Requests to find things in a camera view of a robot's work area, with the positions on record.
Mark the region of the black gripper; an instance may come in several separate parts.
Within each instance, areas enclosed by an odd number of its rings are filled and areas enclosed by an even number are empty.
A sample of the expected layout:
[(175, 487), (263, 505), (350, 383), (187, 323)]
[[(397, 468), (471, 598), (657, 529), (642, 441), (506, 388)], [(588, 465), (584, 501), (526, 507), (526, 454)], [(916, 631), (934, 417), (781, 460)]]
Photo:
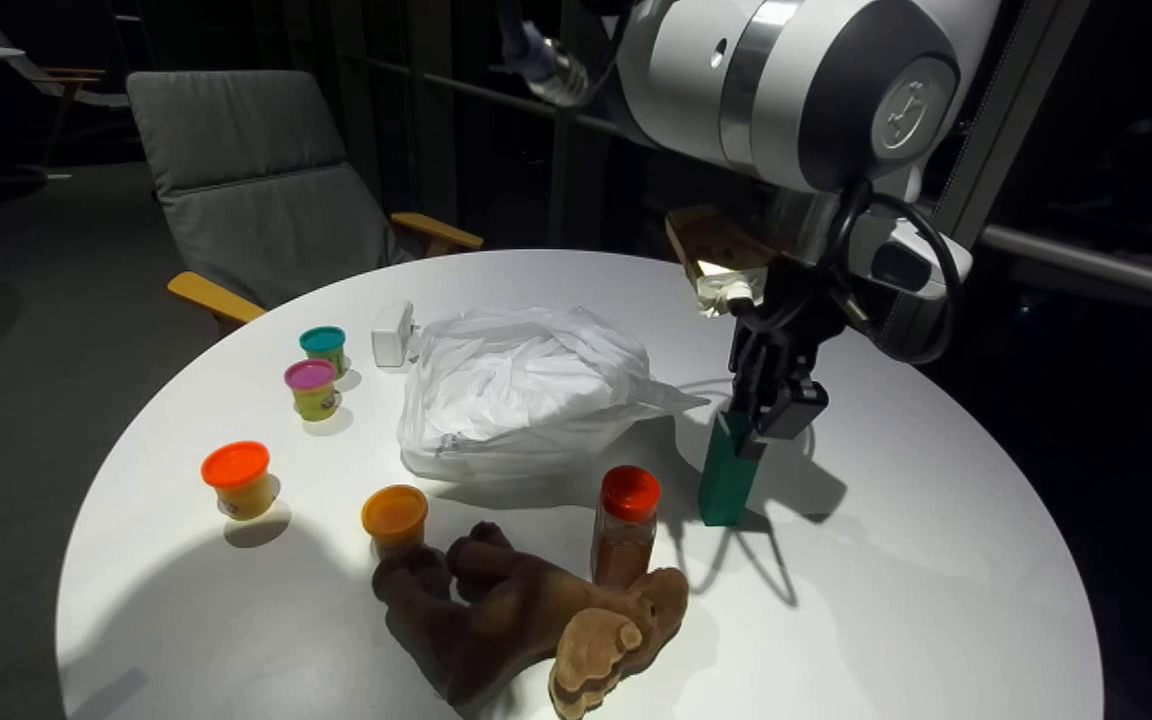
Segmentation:
[(781, 278), (760, 309), (736, 309), (733, 401), (724, 422), (736, 454), (750, 445), (760, 401), (777, 401), (758, 422), (764, 445), (796, 441), (827, 406), (827, 393), (814, 380), (825, 339), (843, 330), (843, 312), (825, 278)]

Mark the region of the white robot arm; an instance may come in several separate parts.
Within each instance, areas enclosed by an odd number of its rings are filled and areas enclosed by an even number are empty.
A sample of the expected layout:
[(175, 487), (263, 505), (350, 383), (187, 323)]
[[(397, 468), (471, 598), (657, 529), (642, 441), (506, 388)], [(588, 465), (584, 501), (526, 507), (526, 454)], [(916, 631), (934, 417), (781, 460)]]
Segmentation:
[(855, 326), (926, 362), (962, 314), (973, 253), (919, 211), (926, 166), (980, 75), (1001, 0), (580, 0), (605, 50), (577, 56), (526, 0), (491, 0), (500, 58), (564, 113), (805, 203), (794, 230), (722, 243), (695, 294), (736, 320), (722, 426), (750, 454), (827, 404), (814, 362)]

